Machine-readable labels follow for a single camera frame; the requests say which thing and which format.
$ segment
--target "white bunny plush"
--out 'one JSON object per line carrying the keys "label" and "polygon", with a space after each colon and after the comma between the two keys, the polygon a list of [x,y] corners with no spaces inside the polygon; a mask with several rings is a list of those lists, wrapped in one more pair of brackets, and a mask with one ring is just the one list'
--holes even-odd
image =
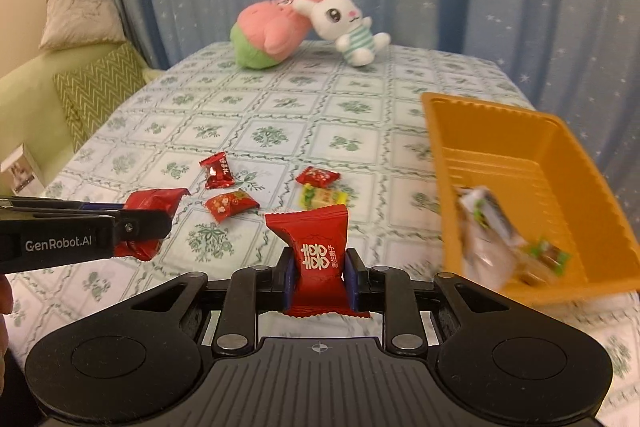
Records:
{"label": "white bunny plush", "polygon": [[294,0],[291,7],[309,17],[316,33],[326,41],[335,41],[335,48],[351,66],[366,66],[376,52],[391,42],[388,33],[371,33],[371,17],[352,0]]}

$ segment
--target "metal screw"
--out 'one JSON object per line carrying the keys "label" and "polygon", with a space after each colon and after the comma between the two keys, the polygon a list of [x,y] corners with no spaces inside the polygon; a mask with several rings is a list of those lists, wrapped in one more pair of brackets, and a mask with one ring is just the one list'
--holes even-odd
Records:
{"label": "metal screw", "polygon": [[222,349],[228,349],[230,351],[234,349],[240,349],[241,347],[246,346],[249,341],[246,339],[244,335],[238,335],[237,333],[227,333],[226,335],[222,335],[218,337],[216,344]]}
{"label": "metal screw", "polygon": [[418,335],[403,333],[394,336],[391,343],[398,349],[418,349],[422,345],[422,339]]}

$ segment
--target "finger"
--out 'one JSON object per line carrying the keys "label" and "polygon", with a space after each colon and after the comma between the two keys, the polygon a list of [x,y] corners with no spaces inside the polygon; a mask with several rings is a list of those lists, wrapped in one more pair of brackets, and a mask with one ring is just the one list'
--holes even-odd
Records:
{"label": "finger", "polygon": [[6,275],[0,275],[0,313],[6,315],[14,309],[14,293]]}
{"label": "finger", "polygon": [[0,352],[2,352],[3,357],[6,353],[7,347],[9,347],[9,333],[6,331],[4,315],[0,315]]}

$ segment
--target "stuffed toy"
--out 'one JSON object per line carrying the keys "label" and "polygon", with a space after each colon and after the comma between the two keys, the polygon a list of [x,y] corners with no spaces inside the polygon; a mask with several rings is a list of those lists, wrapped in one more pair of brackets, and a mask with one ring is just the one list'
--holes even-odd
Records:
{"label": "stuffed toy", "polygon": [[311,19],[316,33],[326,41],[335,41],[335,48],[351,66],[366,66],[376,58],[376,52],[391,42],[388,33],[371,33],[371,17],[352,0],[294,0],[293,9]]}
{"label": "stuffed toy", "polygon": [[293,1],[257,2],[240,12],[231,28],[239,66],[263,70],[281,63],[296,50],[309,33],[311,22],[291,7]]}

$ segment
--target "human hand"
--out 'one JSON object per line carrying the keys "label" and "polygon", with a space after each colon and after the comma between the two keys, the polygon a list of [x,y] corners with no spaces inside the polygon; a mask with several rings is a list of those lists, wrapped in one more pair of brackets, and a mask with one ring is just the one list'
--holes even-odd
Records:
{"label": "human hand", "polygon": [[11,285],[4,275],[0,275],[0,394],[4,389],[4,354],[9,347],[9,334],[6,331],[4,315],[11,313],[14,308],[14,295]]}

